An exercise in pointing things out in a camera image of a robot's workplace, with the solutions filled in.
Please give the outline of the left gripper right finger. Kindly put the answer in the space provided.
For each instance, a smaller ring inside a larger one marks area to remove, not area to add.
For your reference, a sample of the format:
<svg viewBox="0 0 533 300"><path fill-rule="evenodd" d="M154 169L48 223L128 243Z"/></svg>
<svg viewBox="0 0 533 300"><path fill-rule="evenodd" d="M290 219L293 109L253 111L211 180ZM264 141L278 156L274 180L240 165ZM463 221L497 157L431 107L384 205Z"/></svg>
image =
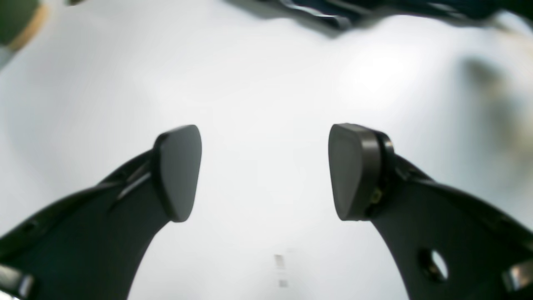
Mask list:
<svg viewBox="0 0 533 300"><path fill-rule="evenodd" d="M437 183L383 132L332 125L328 160L337 216L369 221L411 300L531 300L531 230L493 205Z"/></svg>

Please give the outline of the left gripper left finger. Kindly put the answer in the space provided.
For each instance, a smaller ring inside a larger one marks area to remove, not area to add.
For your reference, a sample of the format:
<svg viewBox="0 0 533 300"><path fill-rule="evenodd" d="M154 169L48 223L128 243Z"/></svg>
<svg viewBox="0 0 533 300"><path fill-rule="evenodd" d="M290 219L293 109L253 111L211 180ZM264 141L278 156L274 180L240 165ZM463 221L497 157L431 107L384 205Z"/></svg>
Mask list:
<svg viewBox="0 0 533 300"><path fill-rule="evenodd" d="M2 300L127 299L154 236L192 213L201 157L198 127L177 127L21 222L1 237Z"/></svg>

